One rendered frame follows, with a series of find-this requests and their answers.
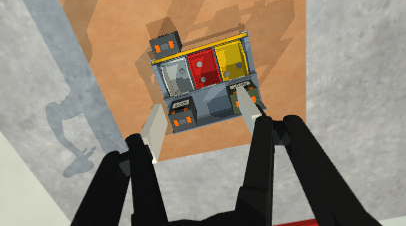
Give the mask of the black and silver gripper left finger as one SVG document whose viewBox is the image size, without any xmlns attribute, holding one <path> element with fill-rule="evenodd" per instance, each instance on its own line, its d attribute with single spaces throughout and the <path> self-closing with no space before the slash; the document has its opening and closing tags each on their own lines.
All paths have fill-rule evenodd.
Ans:
<svg viewBox="0 0 406 226">
<path fill-rule="evenodd" d="M 131 226 L 167 226 L 153 165 L 158 161 L 167 125 L 161 103 L 156 104 L 141 133 L 125 139 L 129 151 L 112 151 L 103 157 L 70 226 L 118 226 L 130 177 Z"/>
</svg>

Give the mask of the grey open bin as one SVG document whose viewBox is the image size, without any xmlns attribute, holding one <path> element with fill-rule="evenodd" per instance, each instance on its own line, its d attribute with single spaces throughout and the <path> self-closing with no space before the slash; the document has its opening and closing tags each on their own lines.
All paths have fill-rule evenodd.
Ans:
<svg viewBox="0 0 406 226">
<path fill-rule="evenodd" d="M 182 93 L 195 90 L 196 87 L 186 57 L 181 56 L 171 60 L 165 61 L 161 65 L 163 79 L 170 96 L 177 95 L 178 90 L 182 91 Z M 184 75 L 179 73 L 181 69 L 185 70 Z"/>
</svg>

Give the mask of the grey metal shelf rack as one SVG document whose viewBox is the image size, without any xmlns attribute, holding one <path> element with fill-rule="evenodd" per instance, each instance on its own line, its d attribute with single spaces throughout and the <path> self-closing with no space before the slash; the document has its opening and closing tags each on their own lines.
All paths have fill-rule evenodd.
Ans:
<svg viewBox="0 0 406 226">
<path fill-rule="evenodd" d="M 248 68 L 248 75 L 244 75 L 241 77 L 237 77 L 234 79 L 230 79 L 227 81 L 223 81 L 222 79 L 222 75 L 219 69 L 219 64 L 218 64 L 218 60 L 217 60 L 217 56 L 216 56 L 216 52 L 214 49 L 214 46 L 216 47 L 217 45 L 208 47 L 208 48 L 204 48 L 198 51 L 194 51 L 185 55 L 181 55 L 181 56 L 185 56 L 188 66 L 189 66 L 189 62 L 188 62 L 188 58 L 187 56 L 192 54 L 192 53 L 196 53 L 205 49 L 211 49 L 213 50 L 214 53 L 214 57 L 216 60 L 216 64 L 218 67 L 218 71 L 219 71 L 219 75 L 220 75 L 220 79 L 221 82 L 220 83 L 216 83 L 213 85 L 209 85 L 206 87 L 202 87 L 199 89 L 195 89 L 192 91 L 188 91 L 185 93 L 181 93 L 181 94 L 177 94 L 174 96 L 170 96 L 169 91 L 167 89 L 167 86 L 165 84 L 165 81 L 163 79 L 163 74 L 162 74 L 162 69 L 161 69 L 161 63 L 174 59 L 168 59 L 165 61 L 161 61 L 158 63 L 155 63 L 152 65 L 152 61 L 155 61 L 155 59 L 150 60 L 150 65 L 152 65 L 152 70 L 155 74 L 155 77 L 157 79 L 157 82 L 159 84 L 159 87 L 161 89 L 161 92 L 164 96 L 163 101 L 165 102 L 165 105 L 168 109 L 168 112 L 170 110 L 172 101 L 176 101 L 179 99 L 183 99 L 186 97 L 190 97 L 192 96 L 193 101 L 195 103 L 195 107 L 197 110 L 197 127 L 193 127 L 193 128 L 189 128 L 189 129 L 185 129 L 182 131 L 178 131 L 178 132 L 174 132 L 173 129 L 173 134 L 177 134 L 177 133 L 181 133 L 181 132 L 185 132 L 188 130 L 192 130 L 192 129 L 196 129 L 196 128 L 200 128 L 200 127 L 204 127 L 207 125 L 211 125 L 211 124 L 215 124 L 215 123 L 219 123 L 222 121 L 226 121 L 226 120 L 230 120 L 230 119 L 234 119 L 237 117 L 241 117 L 242 114 L 234 114 L 232 106 L 230 104 L 230 100 L 228 97 L 228 92 L 227 92 L 227 88 L 226 86 L 232 85 L 232 84 L 236 84 L 239 82 L 243 82 L 243 81 L 247 81 L 247 80 L 251 80 L 256 87 L 258 88 L 258 93 L 259 93 L 259 98 L 260 98 L 260 103 L 261 103 L 261 108 L 262 110 L 267 110 L 266 106 L 262 103 L 262 99 L 261 99 L 261 94 L 260 94 L 260 88 L 259 88 L 259 83 L 258 83 L 258 77 L 257 77 L 257 72 L 255 72 L 255 67 L 254 67 L 254 61 L 253 61 L 253 56 L 252 56 L 252 50 L 251 50 L 251 45 L 250 45 L 250 40 L 249 40 L 249 32 L 248 31 L 244 31 L 241 32 L 241 34 L 243 33 L 247 33 L 247 36 L 241 37 L 241 38 L 237 38 L 234 40 L 240 40 L 244 53 L 245 53 L 245 58 L 246 58 L 246 63 L 247 63 L 247 68 Z M 178 56 L 178 57 L 181 57 Z M 190 66 L 189 66 L 190 69 Z"/>
</svg>

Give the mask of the dark green tool case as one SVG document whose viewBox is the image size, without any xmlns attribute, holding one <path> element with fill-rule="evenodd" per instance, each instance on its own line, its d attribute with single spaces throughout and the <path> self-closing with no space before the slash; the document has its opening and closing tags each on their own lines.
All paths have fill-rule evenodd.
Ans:
<svg viewBox="0 0 406 226">
<path fill-rule="evenodd" d="M 251 80 L 239 82 L 236 84 L 226 86 L 232 109 L 234 107 L 234 109 L 233 109 L 234 114 L 241 113 L 240 109 L 239 109 L 237 92 L 236 92 L 236 87 L 239 87 L 239 86 L 243 86 L 245 88 L 245 90 L 247 91 L 247 93 L 249 94 L 249 96 L 251 97 L 251 99 L 253 100 L 253 102 L 260 105 L 260 107 L 261 107 L 258 88 L 256 87 L 256 85 Z M 230 95 L 229 95 L 229 93 L 230 93 Z"/>
</svg>

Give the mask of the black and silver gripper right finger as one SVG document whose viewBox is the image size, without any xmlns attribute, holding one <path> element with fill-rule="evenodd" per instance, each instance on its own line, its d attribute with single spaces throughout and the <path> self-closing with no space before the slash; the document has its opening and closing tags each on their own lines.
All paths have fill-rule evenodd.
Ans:
<svg viewBox="0 0 406 226">
<path fill-rule="evenodd" d="M 236 87 L 252 135 L 231 226 L 272 226 L 275 145 L 285 146 L 318 226 L 383 226 L 362 206 L 301 117 L 272 120 Z"/>
</svg>

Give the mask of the black tool case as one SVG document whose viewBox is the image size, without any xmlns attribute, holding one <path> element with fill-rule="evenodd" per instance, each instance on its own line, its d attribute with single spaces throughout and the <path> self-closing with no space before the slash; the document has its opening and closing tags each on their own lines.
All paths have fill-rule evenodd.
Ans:
<svg viewBox="0 0 406 226">
<path fill-rule="evenodd" d="M 168 117 L 174 132 L 197 127 L 197 110 L 193 98 L 191 104 L 191 98 L 172 101 Z"/>
</svg>

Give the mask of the yellow open bin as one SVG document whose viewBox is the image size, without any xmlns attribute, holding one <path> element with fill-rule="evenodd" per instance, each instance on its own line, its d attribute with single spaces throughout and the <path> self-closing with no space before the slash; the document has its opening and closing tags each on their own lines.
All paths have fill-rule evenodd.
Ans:
<svg viewBox="0 0 406 226">
<path fill-rule="evenodd" d="M 237 40 L 233 40 L 230 42 L 217 45 L 214 48 L 223 81 L 249 74 L 245 53 L 241 42 Z M 237 63 L 242 64 L 242 67 L 240 69 L 236 67 Z M 225 71 L 230 72 L 230 75 L 228 77 L 224 75 Z"/>
</svg>

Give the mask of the red bin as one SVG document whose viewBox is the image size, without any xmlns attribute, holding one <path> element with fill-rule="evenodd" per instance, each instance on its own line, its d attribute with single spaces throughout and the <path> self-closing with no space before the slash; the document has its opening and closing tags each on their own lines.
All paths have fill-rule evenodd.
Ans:
<svg viewBox="0 0 406 226">
<path fill-rule="evenodd" d="M 187 58 L 197 89 L 221 82 L 212 49 L 192 53 Z M 198 61 L 202 62 L 201 67 L 196 65 Z M 201 77 L 206 77 L 206 81 L 201 82 Z"/>
</svg>

